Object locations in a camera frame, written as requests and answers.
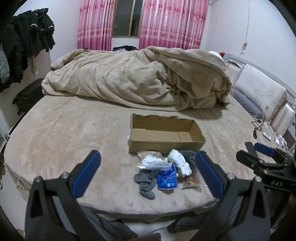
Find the clear plastic bag brown item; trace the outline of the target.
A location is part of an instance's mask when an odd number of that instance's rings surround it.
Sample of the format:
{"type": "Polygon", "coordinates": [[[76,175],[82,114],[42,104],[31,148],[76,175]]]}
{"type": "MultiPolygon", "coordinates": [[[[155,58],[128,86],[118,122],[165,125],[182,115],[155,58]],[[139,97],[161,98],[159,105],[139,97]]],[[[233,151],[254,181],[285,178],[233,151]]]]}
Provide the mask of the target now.
{"type": "Polygon", "coordinates": [[[197,167],[193,166],[191,169],[192,169],[192,173],[190,176],[185,177],[185,182],[182,186],[182,189],[206,186],[204,179],[200,174],[199,170],[197,169],[197,167]]]}

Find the dark grey knit socks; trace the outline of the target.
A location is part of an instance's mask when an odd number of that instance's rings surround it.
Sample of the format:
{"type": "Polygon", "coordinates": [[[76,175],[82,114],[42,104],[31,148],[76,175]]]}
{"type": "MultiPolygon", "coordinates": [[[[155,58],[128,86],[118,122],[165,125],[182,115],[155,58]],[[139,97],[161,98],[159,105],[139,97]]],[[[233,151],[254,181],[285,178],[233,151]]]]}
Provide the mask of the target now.
{"type": "Polygon", "coordinates": [[[179,150],[179,153],[181,154],[181,167],[191,167],[196,166],[195,163],[195,156],[196,152],[194,151],[188,151],[188,150],[179,150]]]}

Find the white socks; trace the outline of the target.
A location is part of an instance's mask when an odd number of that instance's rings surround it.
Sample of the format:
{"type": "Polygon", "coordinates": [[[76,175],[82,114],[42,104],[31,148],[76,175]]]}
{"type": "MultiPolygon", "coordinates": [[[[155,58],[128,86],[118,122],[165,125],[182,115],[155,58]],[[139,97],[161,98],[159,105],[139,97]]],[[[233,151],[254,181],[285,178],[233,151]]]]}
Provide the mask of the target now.
{"type": "Polygon", "coordinates": [[[169,162],[175,164],[177,171],[183,178],[192,174],[189,163],[179,151],[172,149],[167,158],[169,162]]]}

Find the blue tissue pack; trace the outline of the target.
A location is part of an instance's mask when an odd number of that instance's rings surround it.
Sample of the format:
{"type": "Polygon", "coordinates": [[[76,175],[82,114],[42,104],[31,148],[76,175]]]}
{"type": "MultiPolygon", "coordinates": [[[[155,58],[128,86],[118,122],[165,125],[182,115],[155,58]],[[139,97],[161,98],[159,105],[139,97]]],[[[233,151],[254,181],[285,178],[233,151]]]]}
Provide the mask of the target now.
{"type": "Polygon", "coordinates": [[[178,187],[177,170],[174,163],[170,163],[169,167],[164,170],[159,170],[157,185],[159,190],[172,190],[178,187]]]}

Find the grey patterned socks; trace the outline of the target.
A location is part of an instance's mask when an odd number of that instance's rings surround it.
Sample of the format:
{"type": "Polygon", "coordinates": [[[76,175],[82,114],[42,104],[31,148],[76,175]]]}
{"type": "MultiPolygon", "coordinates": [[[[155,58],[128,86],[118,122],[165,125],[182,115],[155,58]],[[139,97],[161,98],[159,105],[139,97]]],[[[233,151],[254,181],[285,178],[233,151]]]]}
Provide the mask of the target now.
{"type": "Polygon", "coordinates": [[[157,184],[158,170],[141,169],[134,175],[133,180],[139,185],[140,195],[146,199],[154,200],[155,194],[152,191],[157,184]]]}

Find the white beads plastic bag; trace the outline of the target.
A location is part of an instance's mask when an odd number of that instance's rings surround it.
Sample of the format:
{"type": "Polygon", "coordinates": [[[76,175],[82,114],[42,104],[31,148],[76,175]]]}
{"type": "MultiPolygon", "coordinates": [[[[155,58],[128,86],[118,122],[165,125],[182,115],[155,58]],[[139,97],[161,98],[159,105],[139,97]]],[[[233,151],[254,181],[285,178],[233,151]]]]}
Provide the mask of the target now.
{"type": "Polygon", "coordinates": [[[156,151],[140,151],[137,152],[140,159],[138,168],[143,170],[169,170],[171,163],[168,158],[163,157],[160,152],[156,151]]]}

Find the striped pillow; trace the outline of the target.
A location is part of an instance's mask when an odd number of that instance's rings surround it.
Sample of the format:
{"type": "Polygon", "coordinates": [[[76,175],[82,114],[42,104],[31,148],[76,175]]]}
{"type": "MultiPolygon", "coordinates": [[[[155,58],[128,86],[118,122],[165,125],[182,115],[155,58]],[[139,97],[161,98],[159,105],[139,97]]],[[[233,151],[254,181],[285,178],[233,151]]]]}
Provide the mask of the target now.
{"type": "Polygon", "coordinates": [[[271,122],[271,127],[277,135],[283,136],[294,117],[295,111],[286,103],[278,109],[271,122]]]}

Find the grey pillow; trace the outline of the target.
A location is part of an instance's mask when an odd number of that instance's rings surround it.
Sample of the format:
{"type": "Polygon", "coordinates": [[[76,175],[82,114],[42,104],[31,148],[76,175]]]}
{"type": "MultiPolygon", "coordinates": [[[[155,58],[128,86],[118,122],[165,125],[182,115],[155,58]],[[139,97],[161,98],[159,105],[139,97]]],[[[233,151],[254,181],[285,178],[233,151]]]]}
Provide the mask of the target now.
{"type": "Polygon", "coordinates": [[[255,119],[263,118],[262,111],[242,92],[233,88],[234,98],[241,104],[241,106],[255,119]]]}

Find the white floral pillow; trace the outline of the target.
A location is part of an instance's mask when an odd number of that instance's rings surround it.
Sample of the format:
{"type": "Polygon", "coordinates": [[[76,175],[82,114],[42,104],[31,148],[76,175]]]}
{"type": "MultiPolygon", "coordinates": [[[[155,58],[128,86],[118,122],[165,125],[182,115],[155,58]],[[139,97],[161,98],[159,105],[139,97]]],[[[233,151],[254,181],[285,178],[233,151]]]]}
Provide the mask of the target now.
{"type": "Polygon", "coordinates": [[[269,122],[287,100],[287,90],[283,86],[249,64],[240,70],[234,88],[248,97],[269,122]]]}

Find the open cardboard box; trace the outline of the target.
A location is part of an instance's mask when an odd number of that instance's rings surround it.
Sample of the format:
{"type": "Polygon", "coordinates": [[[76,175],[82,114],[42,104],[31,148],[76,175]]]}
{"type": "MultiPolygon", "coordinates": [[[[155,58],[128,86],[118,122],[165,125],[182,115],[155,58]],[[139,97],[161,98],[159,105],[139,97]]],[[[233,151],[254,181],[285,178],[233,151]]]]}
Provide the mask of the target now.
{"type": "Polygon", "coordinates": [[[177,116],[132,114],[130,119],[129,152],[171,150],[198,152],[206,139],[198,124],[177,116]]]}

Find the black suitcase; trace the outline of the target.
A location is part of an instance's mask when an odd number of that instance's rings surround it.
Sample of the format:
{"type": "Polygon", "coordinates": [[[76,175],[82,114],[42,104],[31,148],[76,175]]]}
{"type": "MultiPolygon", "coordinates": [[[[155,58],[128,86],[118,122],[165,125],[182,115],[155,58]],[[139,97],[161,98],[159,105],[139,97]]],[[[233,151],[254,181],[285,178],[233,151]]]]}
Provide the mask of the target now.
{"type": "Polygon", "coordinates": [[[17,114],[27,113],[45,95],[42,90],[43,78],[39,78],[20,91],[14,98],[12,104],[18,107],[17,114]]]}

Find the beige crumpled duvet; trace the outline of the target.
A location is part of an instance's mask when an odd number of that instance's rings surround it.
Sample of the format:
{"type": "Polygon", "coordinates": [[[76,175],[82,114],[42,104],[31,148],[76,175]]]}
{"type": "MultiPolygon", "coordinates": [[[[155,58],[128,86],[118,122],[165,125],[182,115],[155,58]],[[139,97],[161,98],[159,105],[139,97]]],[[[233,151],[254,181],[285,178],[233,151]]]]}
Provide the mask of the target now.
{"type": "Polygon", "coordinates": [[[126,52],[78,49],[54,62],[42,82],[46,95],[163,111],[228,105],[231,87],[227,67],[216,55],[155,46],[126,52]]]}

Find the grey hanging garment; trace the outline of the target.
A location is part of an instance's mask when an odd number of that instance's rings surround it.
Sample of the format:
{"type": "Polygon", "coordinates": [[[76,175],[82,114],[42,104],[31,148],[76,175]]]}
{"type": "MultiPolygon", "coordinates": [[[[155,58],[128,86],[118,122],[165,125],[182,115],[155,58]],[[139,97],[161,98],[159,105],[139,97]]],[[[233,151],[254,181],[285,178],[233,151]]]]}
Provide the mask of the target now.
{"type": "Polygon", "coordinates": [[[1,47],[0,47],[0,75],[1,75],[1,83],[6,83],[10,77],[10,69],[9,69],[6,55],[3,50],[3,44],[1,44],[1,47]]]}

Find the pink curtain right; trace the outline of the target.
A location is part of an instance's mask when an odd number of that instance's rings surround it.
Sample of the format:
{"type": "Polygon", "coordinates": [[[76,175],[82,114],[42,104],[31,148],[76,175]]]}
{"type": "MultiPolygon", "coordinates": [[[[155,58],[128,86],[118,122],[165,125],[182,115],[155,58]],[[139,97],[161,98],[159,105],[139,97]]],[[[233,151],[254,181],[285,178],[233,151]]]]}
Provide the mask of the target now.
{"type": "Polygon", "coordinates": [[[208,6],[203,0],[145,1],[139,48],[199,49],[208,6]]]}

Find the pink curtain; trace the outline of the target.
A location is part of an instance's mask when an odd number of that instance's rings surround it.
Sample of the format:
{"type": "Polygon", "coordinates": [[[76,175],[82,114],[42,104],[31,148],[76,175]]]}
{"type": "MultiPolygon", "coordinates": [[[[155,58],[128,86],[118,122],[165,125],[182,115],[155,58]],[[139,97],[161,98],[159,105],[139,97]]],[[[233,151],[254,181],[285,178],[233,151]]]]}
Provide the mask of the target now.
{"type": "Polygon", "coordinates": [[[203,0],[145,1],[139,48],[199,49],[208,6],[203,0]]]}
{"type": "Polygon", "coordinates": [[[116,1],[84,0],[80,2],[77,48],[111,50],[113,17],[116,1]]]}

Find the black hanging clothes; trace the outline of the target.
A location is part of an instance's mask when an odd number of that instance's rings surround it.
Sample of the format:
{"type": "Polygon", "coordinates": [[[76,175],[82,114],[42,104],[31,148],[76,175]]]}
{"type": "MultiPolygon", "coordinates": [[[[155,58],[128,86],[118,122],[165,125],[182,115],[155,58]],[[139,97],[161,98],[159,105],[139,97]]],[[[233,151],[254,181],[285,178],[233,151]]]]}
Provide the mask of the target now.
{"type": "Polygon", "coordinates": [[[21,83],[27,68],[33,75],[39,73],[37,55],[43,50],[48,52],[55,45],[55,25],[48,11],[48,8],[42,8],[13,16],[1,33],[1,44],[10,69],[8,81],[1,83],[1,92],[13,83],[21,83]]]}

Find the window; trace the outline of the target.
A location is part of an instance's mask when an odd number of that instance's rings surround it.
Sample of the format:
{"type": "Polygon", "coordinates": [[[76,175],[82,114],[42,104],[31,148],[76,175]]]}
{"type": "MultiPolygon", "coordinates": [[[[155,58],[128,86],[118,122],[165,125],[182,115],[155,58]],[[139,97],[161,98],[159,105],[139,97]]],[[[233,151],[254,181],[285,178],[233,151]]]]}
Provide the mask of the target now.
{"type": "Polygon", "coordinates": [[[139,38],[144,0],[116,1],[112,37],[139,38]]]}

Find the pink curtain left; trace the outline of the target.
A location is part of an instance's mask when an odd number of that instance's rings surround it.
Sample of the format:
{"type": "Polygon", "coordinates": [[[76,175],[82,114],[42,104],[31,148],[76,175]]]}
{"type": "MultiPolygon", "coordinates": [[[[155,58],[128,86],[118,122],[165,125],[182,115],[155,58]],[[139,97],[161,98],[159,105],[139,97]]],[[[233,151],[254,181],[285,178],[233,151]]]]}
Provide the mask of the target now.
{"type": "Polygon", "coordinates": [[[80,2],[77,48],[111,50],[113,17],[116,1],[84,0],[80,2]]]}

